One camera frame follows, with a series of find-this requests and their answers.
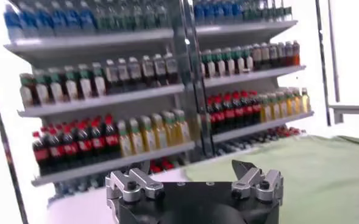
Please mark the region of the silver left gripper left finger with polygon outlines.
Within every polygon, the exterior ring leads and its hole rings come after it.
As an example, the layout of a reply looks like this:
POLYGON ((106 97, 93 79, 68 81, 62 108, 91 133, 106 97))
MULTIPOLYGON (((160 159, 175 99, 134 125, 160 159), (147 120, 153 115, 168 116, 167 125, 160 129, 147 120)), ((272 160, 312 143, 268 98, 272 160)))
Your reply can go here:
POLYGON ((125 203, 138 203, 142 196, 151 200, 160 200, 165 196, 162 182, 149 176, 150 162, 132 164, 125 172, 114 170, 105 177, 106 202, 112 210, 115 223, 120 221, 120 199, 125 203))

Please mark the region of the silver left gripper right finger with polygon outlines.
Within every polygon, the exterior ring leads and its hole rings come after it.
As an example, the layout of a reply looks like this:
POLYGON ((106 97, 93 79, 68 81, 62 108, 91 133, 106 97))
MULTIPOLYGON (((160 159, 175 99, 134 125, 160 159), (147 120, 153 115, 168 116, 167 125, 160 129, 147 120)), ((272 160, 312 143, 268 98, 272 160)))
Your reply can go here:
POLYGON ((267 173, 253 163, 232 160, 232 168, 237 180, 232 182, 231 195, 236 200, 255 197, 262 203, 277 201, 283 204, 283 175, 279 170, 267 173))

